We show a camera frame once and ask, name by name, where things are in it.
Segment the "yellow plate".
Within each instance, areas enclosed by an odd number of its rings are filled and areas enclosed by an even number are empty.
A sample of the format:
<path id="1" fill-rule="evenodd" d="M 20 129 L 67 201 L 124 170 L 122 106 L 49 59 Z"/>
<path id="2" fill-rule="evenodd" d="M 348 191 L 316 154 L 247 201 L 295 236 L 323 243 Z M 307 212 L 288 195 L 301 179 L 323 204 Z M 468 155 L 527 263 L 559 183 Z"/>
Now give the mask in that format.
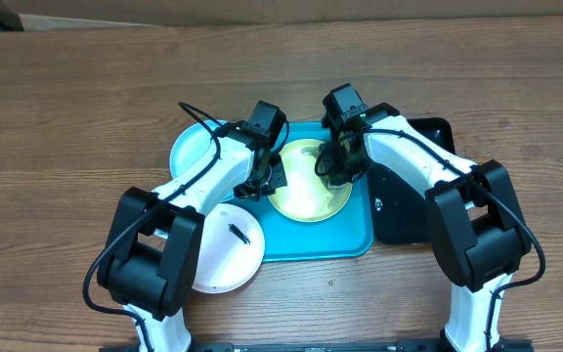
<path id="1" fill-rule="evenodd" d="M 299 222 L 324 221 L 339 212 L 352 193 L 350 183 L 331 186 L 315 173 L 319 146 L 324 141 L 300 139 L 286 144 L 281 161 L 287 185 L 277 188 L 269 201 L 282 215 Z"/>

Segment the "green sponge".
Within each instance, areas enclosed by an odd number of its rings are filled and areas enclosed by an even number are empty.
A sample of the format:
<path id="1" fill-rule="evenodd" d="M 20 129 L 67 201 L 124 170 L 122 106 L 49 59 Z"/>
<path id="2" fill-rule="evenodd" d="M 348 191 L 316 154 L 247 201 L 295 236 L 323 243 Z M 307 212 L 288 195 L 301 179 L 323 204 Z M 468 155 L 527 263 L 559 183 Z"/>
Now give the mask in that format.
<path id="1" fill-rule="evenodd" d="M 327 183 L 332 189 L 340 189 L 352 185 L 353 181 L 347 177 L 329 177 Z"/>

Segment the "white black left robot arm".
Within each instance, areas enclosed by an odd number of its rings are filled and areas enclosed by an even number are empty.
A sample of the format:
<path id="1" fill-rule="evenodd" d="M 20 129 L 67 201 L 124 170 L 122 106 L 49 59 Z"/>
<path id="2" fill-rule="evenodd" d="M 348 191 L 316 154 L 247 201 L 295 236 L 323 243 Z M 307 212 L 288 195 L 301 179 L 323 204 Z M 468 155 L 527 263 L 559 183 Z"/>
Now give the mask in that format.
<path id="1" fill-rule="evenodd" d="M 245 130 L 211 133 L 211 146 L 179 177 L 120 198 L 104 250 L 86 275 L 134 321 L 140 351 L 189 351 L 183 306 L 195 281 L 204 219 L 228 193 L 269 196 L 286 186 L 268 138 Z"/>

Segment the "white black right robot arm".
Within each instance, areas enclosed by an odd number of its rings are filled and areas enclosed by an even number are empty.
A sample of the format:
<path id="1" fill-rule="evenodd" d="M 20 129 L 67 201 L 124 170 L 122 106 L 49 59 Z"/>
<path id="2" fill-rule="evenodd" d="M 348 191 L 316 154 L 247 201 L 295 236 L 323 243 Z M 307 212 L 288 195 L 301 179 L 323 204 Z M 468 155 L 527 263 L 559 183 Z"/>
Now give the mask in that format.
<path id="1" fill-rule="evenodd" d="M 500 301 L 532 246 L 506 169 L 443 149 L 387 104 L 328 104 L 322 125 L 331 140 L 315 171 L 329 183 L 377 163 L 423 196 L 434 256 L 453 284 L 444 348 L 495 350 Z"/>

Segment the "teal plastic tray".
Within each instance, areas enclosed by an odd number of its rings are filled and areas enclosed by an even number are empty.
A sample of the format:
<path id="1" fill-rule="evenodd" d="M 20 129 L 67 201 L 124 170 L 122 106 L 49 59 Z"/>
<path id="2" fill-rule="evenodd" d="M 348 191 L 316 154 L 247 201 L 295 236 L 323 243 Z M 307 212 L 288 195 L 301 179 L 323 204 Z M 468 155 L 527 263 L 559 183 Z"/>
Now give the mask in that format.
<path id="1" fill-rule="evenodd" d="M 299 139 L 329 140 L 329 132 L 316 121 L 291 122 L 287 143 Z M 278 212 L 267 198 L 232 199 L 226 203 L 245 209 L 263 229 L 264 262 L 319 260 L 363 255 L 373 243 L 373 226 L 366 176 L 353 184 L 344 207 L 319 222 L 298 222 Z"/>

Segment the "black rectangular tray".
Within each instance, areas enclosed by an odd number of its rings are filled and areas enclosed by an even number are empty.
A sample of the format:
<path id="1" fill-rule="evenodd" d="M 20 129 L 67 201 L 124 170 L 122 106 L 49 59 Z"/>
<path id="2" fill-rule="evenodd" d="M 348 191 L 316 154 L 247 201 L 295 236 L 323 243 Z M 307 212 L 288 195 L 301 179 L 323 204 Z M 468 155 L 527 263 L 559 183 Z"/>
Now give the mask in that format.
<path id="1" fill-rule="evenodd" d="M 411 127 L 431 142 L 455 153 L 453 131 L 442 117 L 410 119 Z M 375 237 L 384 244 L 430 241 L 424 198 L 382 164 L 368 170 L 368 195 Z"/>

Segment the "white plate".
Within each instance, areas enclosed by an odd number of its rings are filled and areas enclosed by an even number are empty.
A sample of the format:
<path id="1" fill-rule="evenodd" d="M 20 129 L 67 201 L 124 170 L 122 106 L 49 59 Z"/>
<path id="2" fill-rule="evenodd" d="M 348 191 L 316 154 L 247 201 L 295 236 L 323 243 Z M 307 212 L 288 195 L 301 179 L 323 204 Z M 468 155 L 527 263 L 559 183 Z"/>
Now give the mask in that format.
<path id="1" fill-rule="evenodd" d="M 193 289 L 225 293 L 246 284 L 264 257 L 263 230 L 245 209 L 217 204 L 206 216 Z"/>

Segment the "light blue plate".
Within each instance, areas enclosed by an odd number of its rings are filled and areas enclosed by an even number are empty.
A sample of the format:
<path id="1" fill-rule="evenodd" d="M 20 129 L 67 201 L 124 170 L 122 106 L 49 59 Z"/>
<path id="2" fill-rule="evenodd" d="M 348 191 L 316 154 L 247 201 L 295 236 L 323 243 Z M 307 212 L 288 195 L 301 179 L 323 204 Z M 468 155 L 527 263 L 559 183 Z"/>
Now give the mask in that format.
<path id="1" fill-rule="evenodd" d="M 172 180 L 156 190 L 169 196 L 180 191 L 172 204 L 207 212 L 217 202 L 230 200 L 228 193 L 246 178 L 251 154 L 232 138 L 213 139 L 218 125 L 205 123 L 196 123 L 178 137 L 169 156 Z"/>

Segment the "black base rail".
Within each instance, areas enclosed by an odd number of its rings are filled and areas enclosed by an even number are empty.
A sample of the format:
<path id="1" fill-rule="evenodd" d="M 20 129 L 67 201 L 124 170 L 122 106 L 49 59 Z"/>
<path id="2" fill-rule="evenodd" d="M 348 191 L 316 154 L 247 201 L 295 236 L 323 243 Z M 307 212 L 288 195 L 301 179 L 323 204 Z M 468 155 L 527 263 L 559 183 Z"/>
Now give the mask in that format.
<path id="1" fill-rule="evenodd" d="M 100 347 L 100 352 L 134 352 L 138 346 Z M 379 343 L 335 343 L 335 344 L 261 344 L 233 345 L 224 343 L 196 343 L 189 352 L 435 352 L 452 351 L 446 342 L 440 339 L 400 339 L 396 342 Z M 502 339 L 493 351 L 498 352 L 533 352 L 531 340 Z"/>

